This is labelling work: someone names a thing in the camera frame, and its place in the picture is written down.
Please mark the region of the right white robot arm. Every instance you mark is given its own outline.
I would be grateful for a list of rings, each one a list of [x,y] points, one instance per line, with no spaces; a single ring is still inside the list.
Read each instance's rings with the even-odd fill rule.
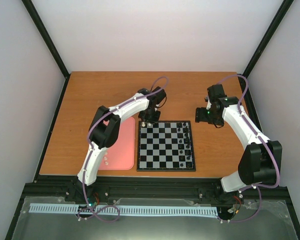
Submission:
[[[228,124],[244,150],[237,171],[220,180],[223,192],[278,187],[282,159],[280,142],[265,136],[249,118],[239,99],[227,96],[221,84],[207,88],[205,101],[207,106],[195,111],[195,122],[206,122],[216,128]]]

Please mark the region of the black aluminium frame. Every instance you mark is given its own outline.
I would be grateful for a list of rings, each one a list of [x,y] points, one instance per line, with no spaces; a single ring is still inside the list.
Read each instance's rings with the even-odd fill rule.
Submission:
[[[23,5],[27,12],[29,13],[33,23],[35,24],[37,30],[39,31],[42,39],[47,45],[50,53],[52,54],[55,62],[57,63],[59,69],[61,70],[62,75],[65,78],[62,91],[53,115],[53,119],[47,134],[44,147],[39,159],[38,167],[36,169],[33,182],[26,183],[19,203],[15,210],[14,216],[12,218],[11,224],[9,226],[8,232],[6,234],[7,240],[19,239],[21,233],[21,222],[22,222],[22,207],[25,206],[25,201],[28,198],[54,198],[54,197],[65,197],[66,190],[75,190],[74,178],[70,176],[43,176],[39,174],[39,171],[42,167],[44,156],[46,155],[48,144],[51,139],[52,132],[54,130],[57,117],[60,112],[62,102],[68,87],[68,83],[71,77],[71,74],[67,70],[51,36],[49,35],[40,15],[37,12],[37,9],[31,0],[24,0]],[[259,58],[261,57],[263,51],[266,49],[268,43],[279,27],[280,23],[284,19],[288,10],[290,9],[293,1],[284,0],[279,9],[277,10],[275,16],[273,17],[269,27],[267,28],[264,36],[262,37],[259,45],[254,51],[250,61],[248,62],[243,76],[248,77],[255,65],[257,64]],[[130,196],[133,199],[162,199],[167,197],[168,199],[175,199],[177,197],[184,197],[186,194],[189,196],[194,196],[195,190],[199,192],[206,192],[213,187],[213,184],[217,181],[216,178],[196,178],[190,179],[186,178],[168,178],[168,177],[155,177],[155,178],[145,178],[145,177],[123,177],[123,182],[119,182],[119,177],[106,176],[101,178],[101,185],[106,186],[111,190],[111,198],[115,198],[115,194],[122,193],[123,196]]]

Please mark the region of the pink plastic tray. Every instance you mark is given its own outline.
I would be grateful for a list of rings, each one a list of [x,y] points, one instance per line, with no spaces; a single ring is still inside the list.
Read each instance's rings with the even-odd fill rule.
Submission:
[[[121,125],[114,145],[106,150],[99,170],[125,171],[134,166],[135,161],[136,121],[133,117],[126,119]]]

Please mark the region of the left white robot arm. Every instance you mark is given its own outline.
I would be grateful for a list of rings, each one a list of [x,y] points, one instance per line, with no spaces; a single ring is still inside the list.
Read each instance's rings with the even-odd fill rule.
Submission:
[[[155,124],[161,114],[158,107],[166,96],[165,90],[161,87],[153,91],[142,88],[118,105],[112,107],[102,105],[97,109],[87,135],[88,151],[77,174],[77,179],[82,184],[77,188],[76,195],[82,201],[86,202],[93,198],[94,188],[90,185],[96,181],[106,150],[117,141],[121,124],[135,114],[138,114],[143,123]]]

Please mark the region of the black white chessboard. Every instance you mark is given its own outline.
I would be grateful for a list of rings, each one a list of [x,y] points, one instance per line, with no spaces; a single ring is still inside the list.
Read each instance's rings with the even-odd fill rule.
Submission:
[[[188,128],[190,149],[185,146],[184,128]],[[148,126],[138,123],[137,166],[143,172],[194,172],[196,171],[194,142],[192,138],[191,122],[189,120],[158,121]]]

